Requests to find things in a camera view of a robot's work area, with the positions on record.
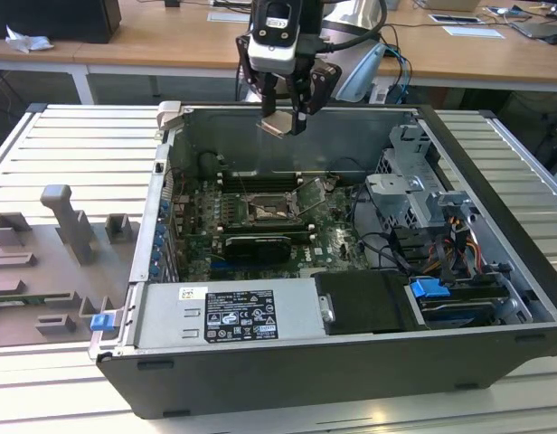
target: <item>sticker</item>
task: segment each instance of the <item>sticker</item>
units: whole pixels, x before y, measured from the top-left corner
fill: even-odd
[[[0,301],[0,307],[25,306],[23,301]]]
[[[179,300],[204,300],[208,287],[181,287],[178,291]]]
[[[206,298],[204,339],[209,344],[279,339],[271,290],[204,291],[203,297]]]

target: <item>motherboard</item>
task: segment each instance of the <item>motherboard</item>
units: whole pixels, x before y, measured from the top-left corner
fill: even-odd
[[[351,224],[353,187],[330,177],[190,178],[173,202],[182,281],[369,268]]]

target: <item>blue drive latch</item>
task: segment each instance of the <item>blue drive latch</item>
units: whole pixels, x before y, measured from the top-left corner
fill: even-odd
[[[91,318],[92,332],[113,332],[116,314],[96,314]]]
[[[447,287],[439,283],[438,278],[418,278],[410,284],[411,291],[419,297],[449,297],[451,293]]]

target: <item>warning label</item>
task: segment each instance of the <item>warning label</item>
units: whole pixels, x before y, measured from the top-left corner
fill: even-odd
[[[204,322],[209,344],[279,338],[271,290],[209,292]]]

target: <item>laptop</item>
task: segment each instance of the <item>laptop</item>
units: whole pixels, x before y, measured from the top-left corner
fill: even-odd
[[[557,25],[554,24],[510,23],[510,26],[532,39],[542,39],[557,34]]]

